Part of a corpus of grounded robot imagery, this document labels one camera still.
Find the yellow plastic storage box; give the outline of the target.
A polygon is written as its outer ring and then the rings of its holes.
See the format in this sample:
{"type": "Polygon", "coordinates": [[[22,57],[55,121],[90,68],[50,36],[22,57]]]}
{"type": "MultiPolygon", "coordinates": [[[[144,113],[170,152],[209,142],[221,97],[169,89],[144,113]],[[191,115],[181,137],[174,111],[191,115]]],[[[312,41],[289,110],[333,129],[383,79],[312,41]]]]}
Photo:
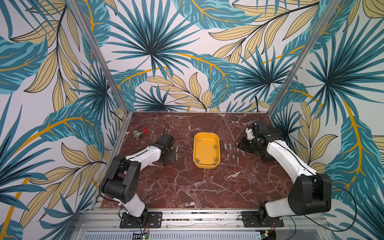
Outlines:
{"type": "Polygon", "coordinates": [[[199,169],[214,169],[221,162],[220,140],[214,133],[199,132],[194,137],[193,161],[199,169]]]}

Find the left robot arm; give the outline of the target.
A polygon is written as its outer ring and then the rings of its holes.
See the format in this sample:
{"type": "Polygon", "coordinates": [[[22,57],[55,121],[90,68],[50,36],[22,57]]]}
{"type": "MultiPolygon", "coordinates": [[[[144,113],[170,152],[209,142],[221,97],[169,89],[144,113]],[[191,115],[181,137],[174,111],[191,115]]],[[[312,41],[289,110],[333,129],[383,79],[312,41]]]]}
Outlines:
{"type": "Polygon", "coordinates": [[[144,222],[148,207],[137,194],[140,173],[154,162],[173,161],[173,145],[174,137],[162,134],[157,141],[133,155],[114,157],[100,183],[100,193],[119,203],[130,217],[144,222]]]}

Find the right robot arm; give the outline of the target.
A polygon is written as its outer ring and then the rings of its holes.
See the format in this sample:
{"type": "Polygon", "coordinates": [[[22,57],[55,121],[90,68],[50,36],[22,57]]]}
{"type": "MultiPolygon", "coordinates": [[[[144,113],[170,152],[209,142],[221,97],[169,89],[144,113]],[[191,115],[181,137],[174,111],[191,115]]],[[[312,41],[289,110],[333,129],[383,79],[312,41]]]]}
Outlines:
{"type": "Polygon", "coordinates": [[[260,204],[261,220],[283,216],[325,213],[332,206],[332,181],[306,164],[284,141],[280,130],[266,123],[253,123],[238,144],[242,151],[259,155],[263,161],[276,161],[286,171],[293,187],[286,198],[260,204]]]}

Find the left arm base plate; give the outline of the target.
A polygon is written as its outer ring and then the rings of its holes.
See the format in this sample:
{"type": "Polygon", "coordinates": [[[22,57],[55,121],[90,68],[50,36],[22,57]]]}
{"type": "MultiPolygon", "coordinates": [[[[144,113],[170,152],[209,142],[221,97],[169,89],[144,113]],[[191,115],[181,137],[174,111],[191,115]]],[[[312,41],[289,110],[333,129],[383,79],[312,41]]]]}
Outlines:
{"type": "Polygon", "coordinates": [[[141,217],[133,217],[130,214],[123,212],[121,215],[121,229],[136,229],[144,227],[151,229],[159,229],[162,226],[162,212],[146,212],[141,217]]]}

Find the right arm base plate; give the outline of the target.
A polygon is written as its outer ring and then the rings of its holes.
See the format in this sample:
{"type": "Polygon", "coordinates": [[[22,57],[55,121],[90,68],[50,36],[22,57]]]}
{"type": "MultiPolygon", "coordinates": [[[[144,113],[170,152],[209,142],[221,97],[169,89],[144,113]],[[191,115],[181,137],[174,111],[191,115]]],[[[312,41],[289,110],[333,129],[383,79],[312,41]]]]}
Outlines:
{"type": "Polygon", "coordinates": [[[281,217],[269,217],[262,211],[243,211],[240,219],[245,228],[281,228],[284,222],[281,217]]]}

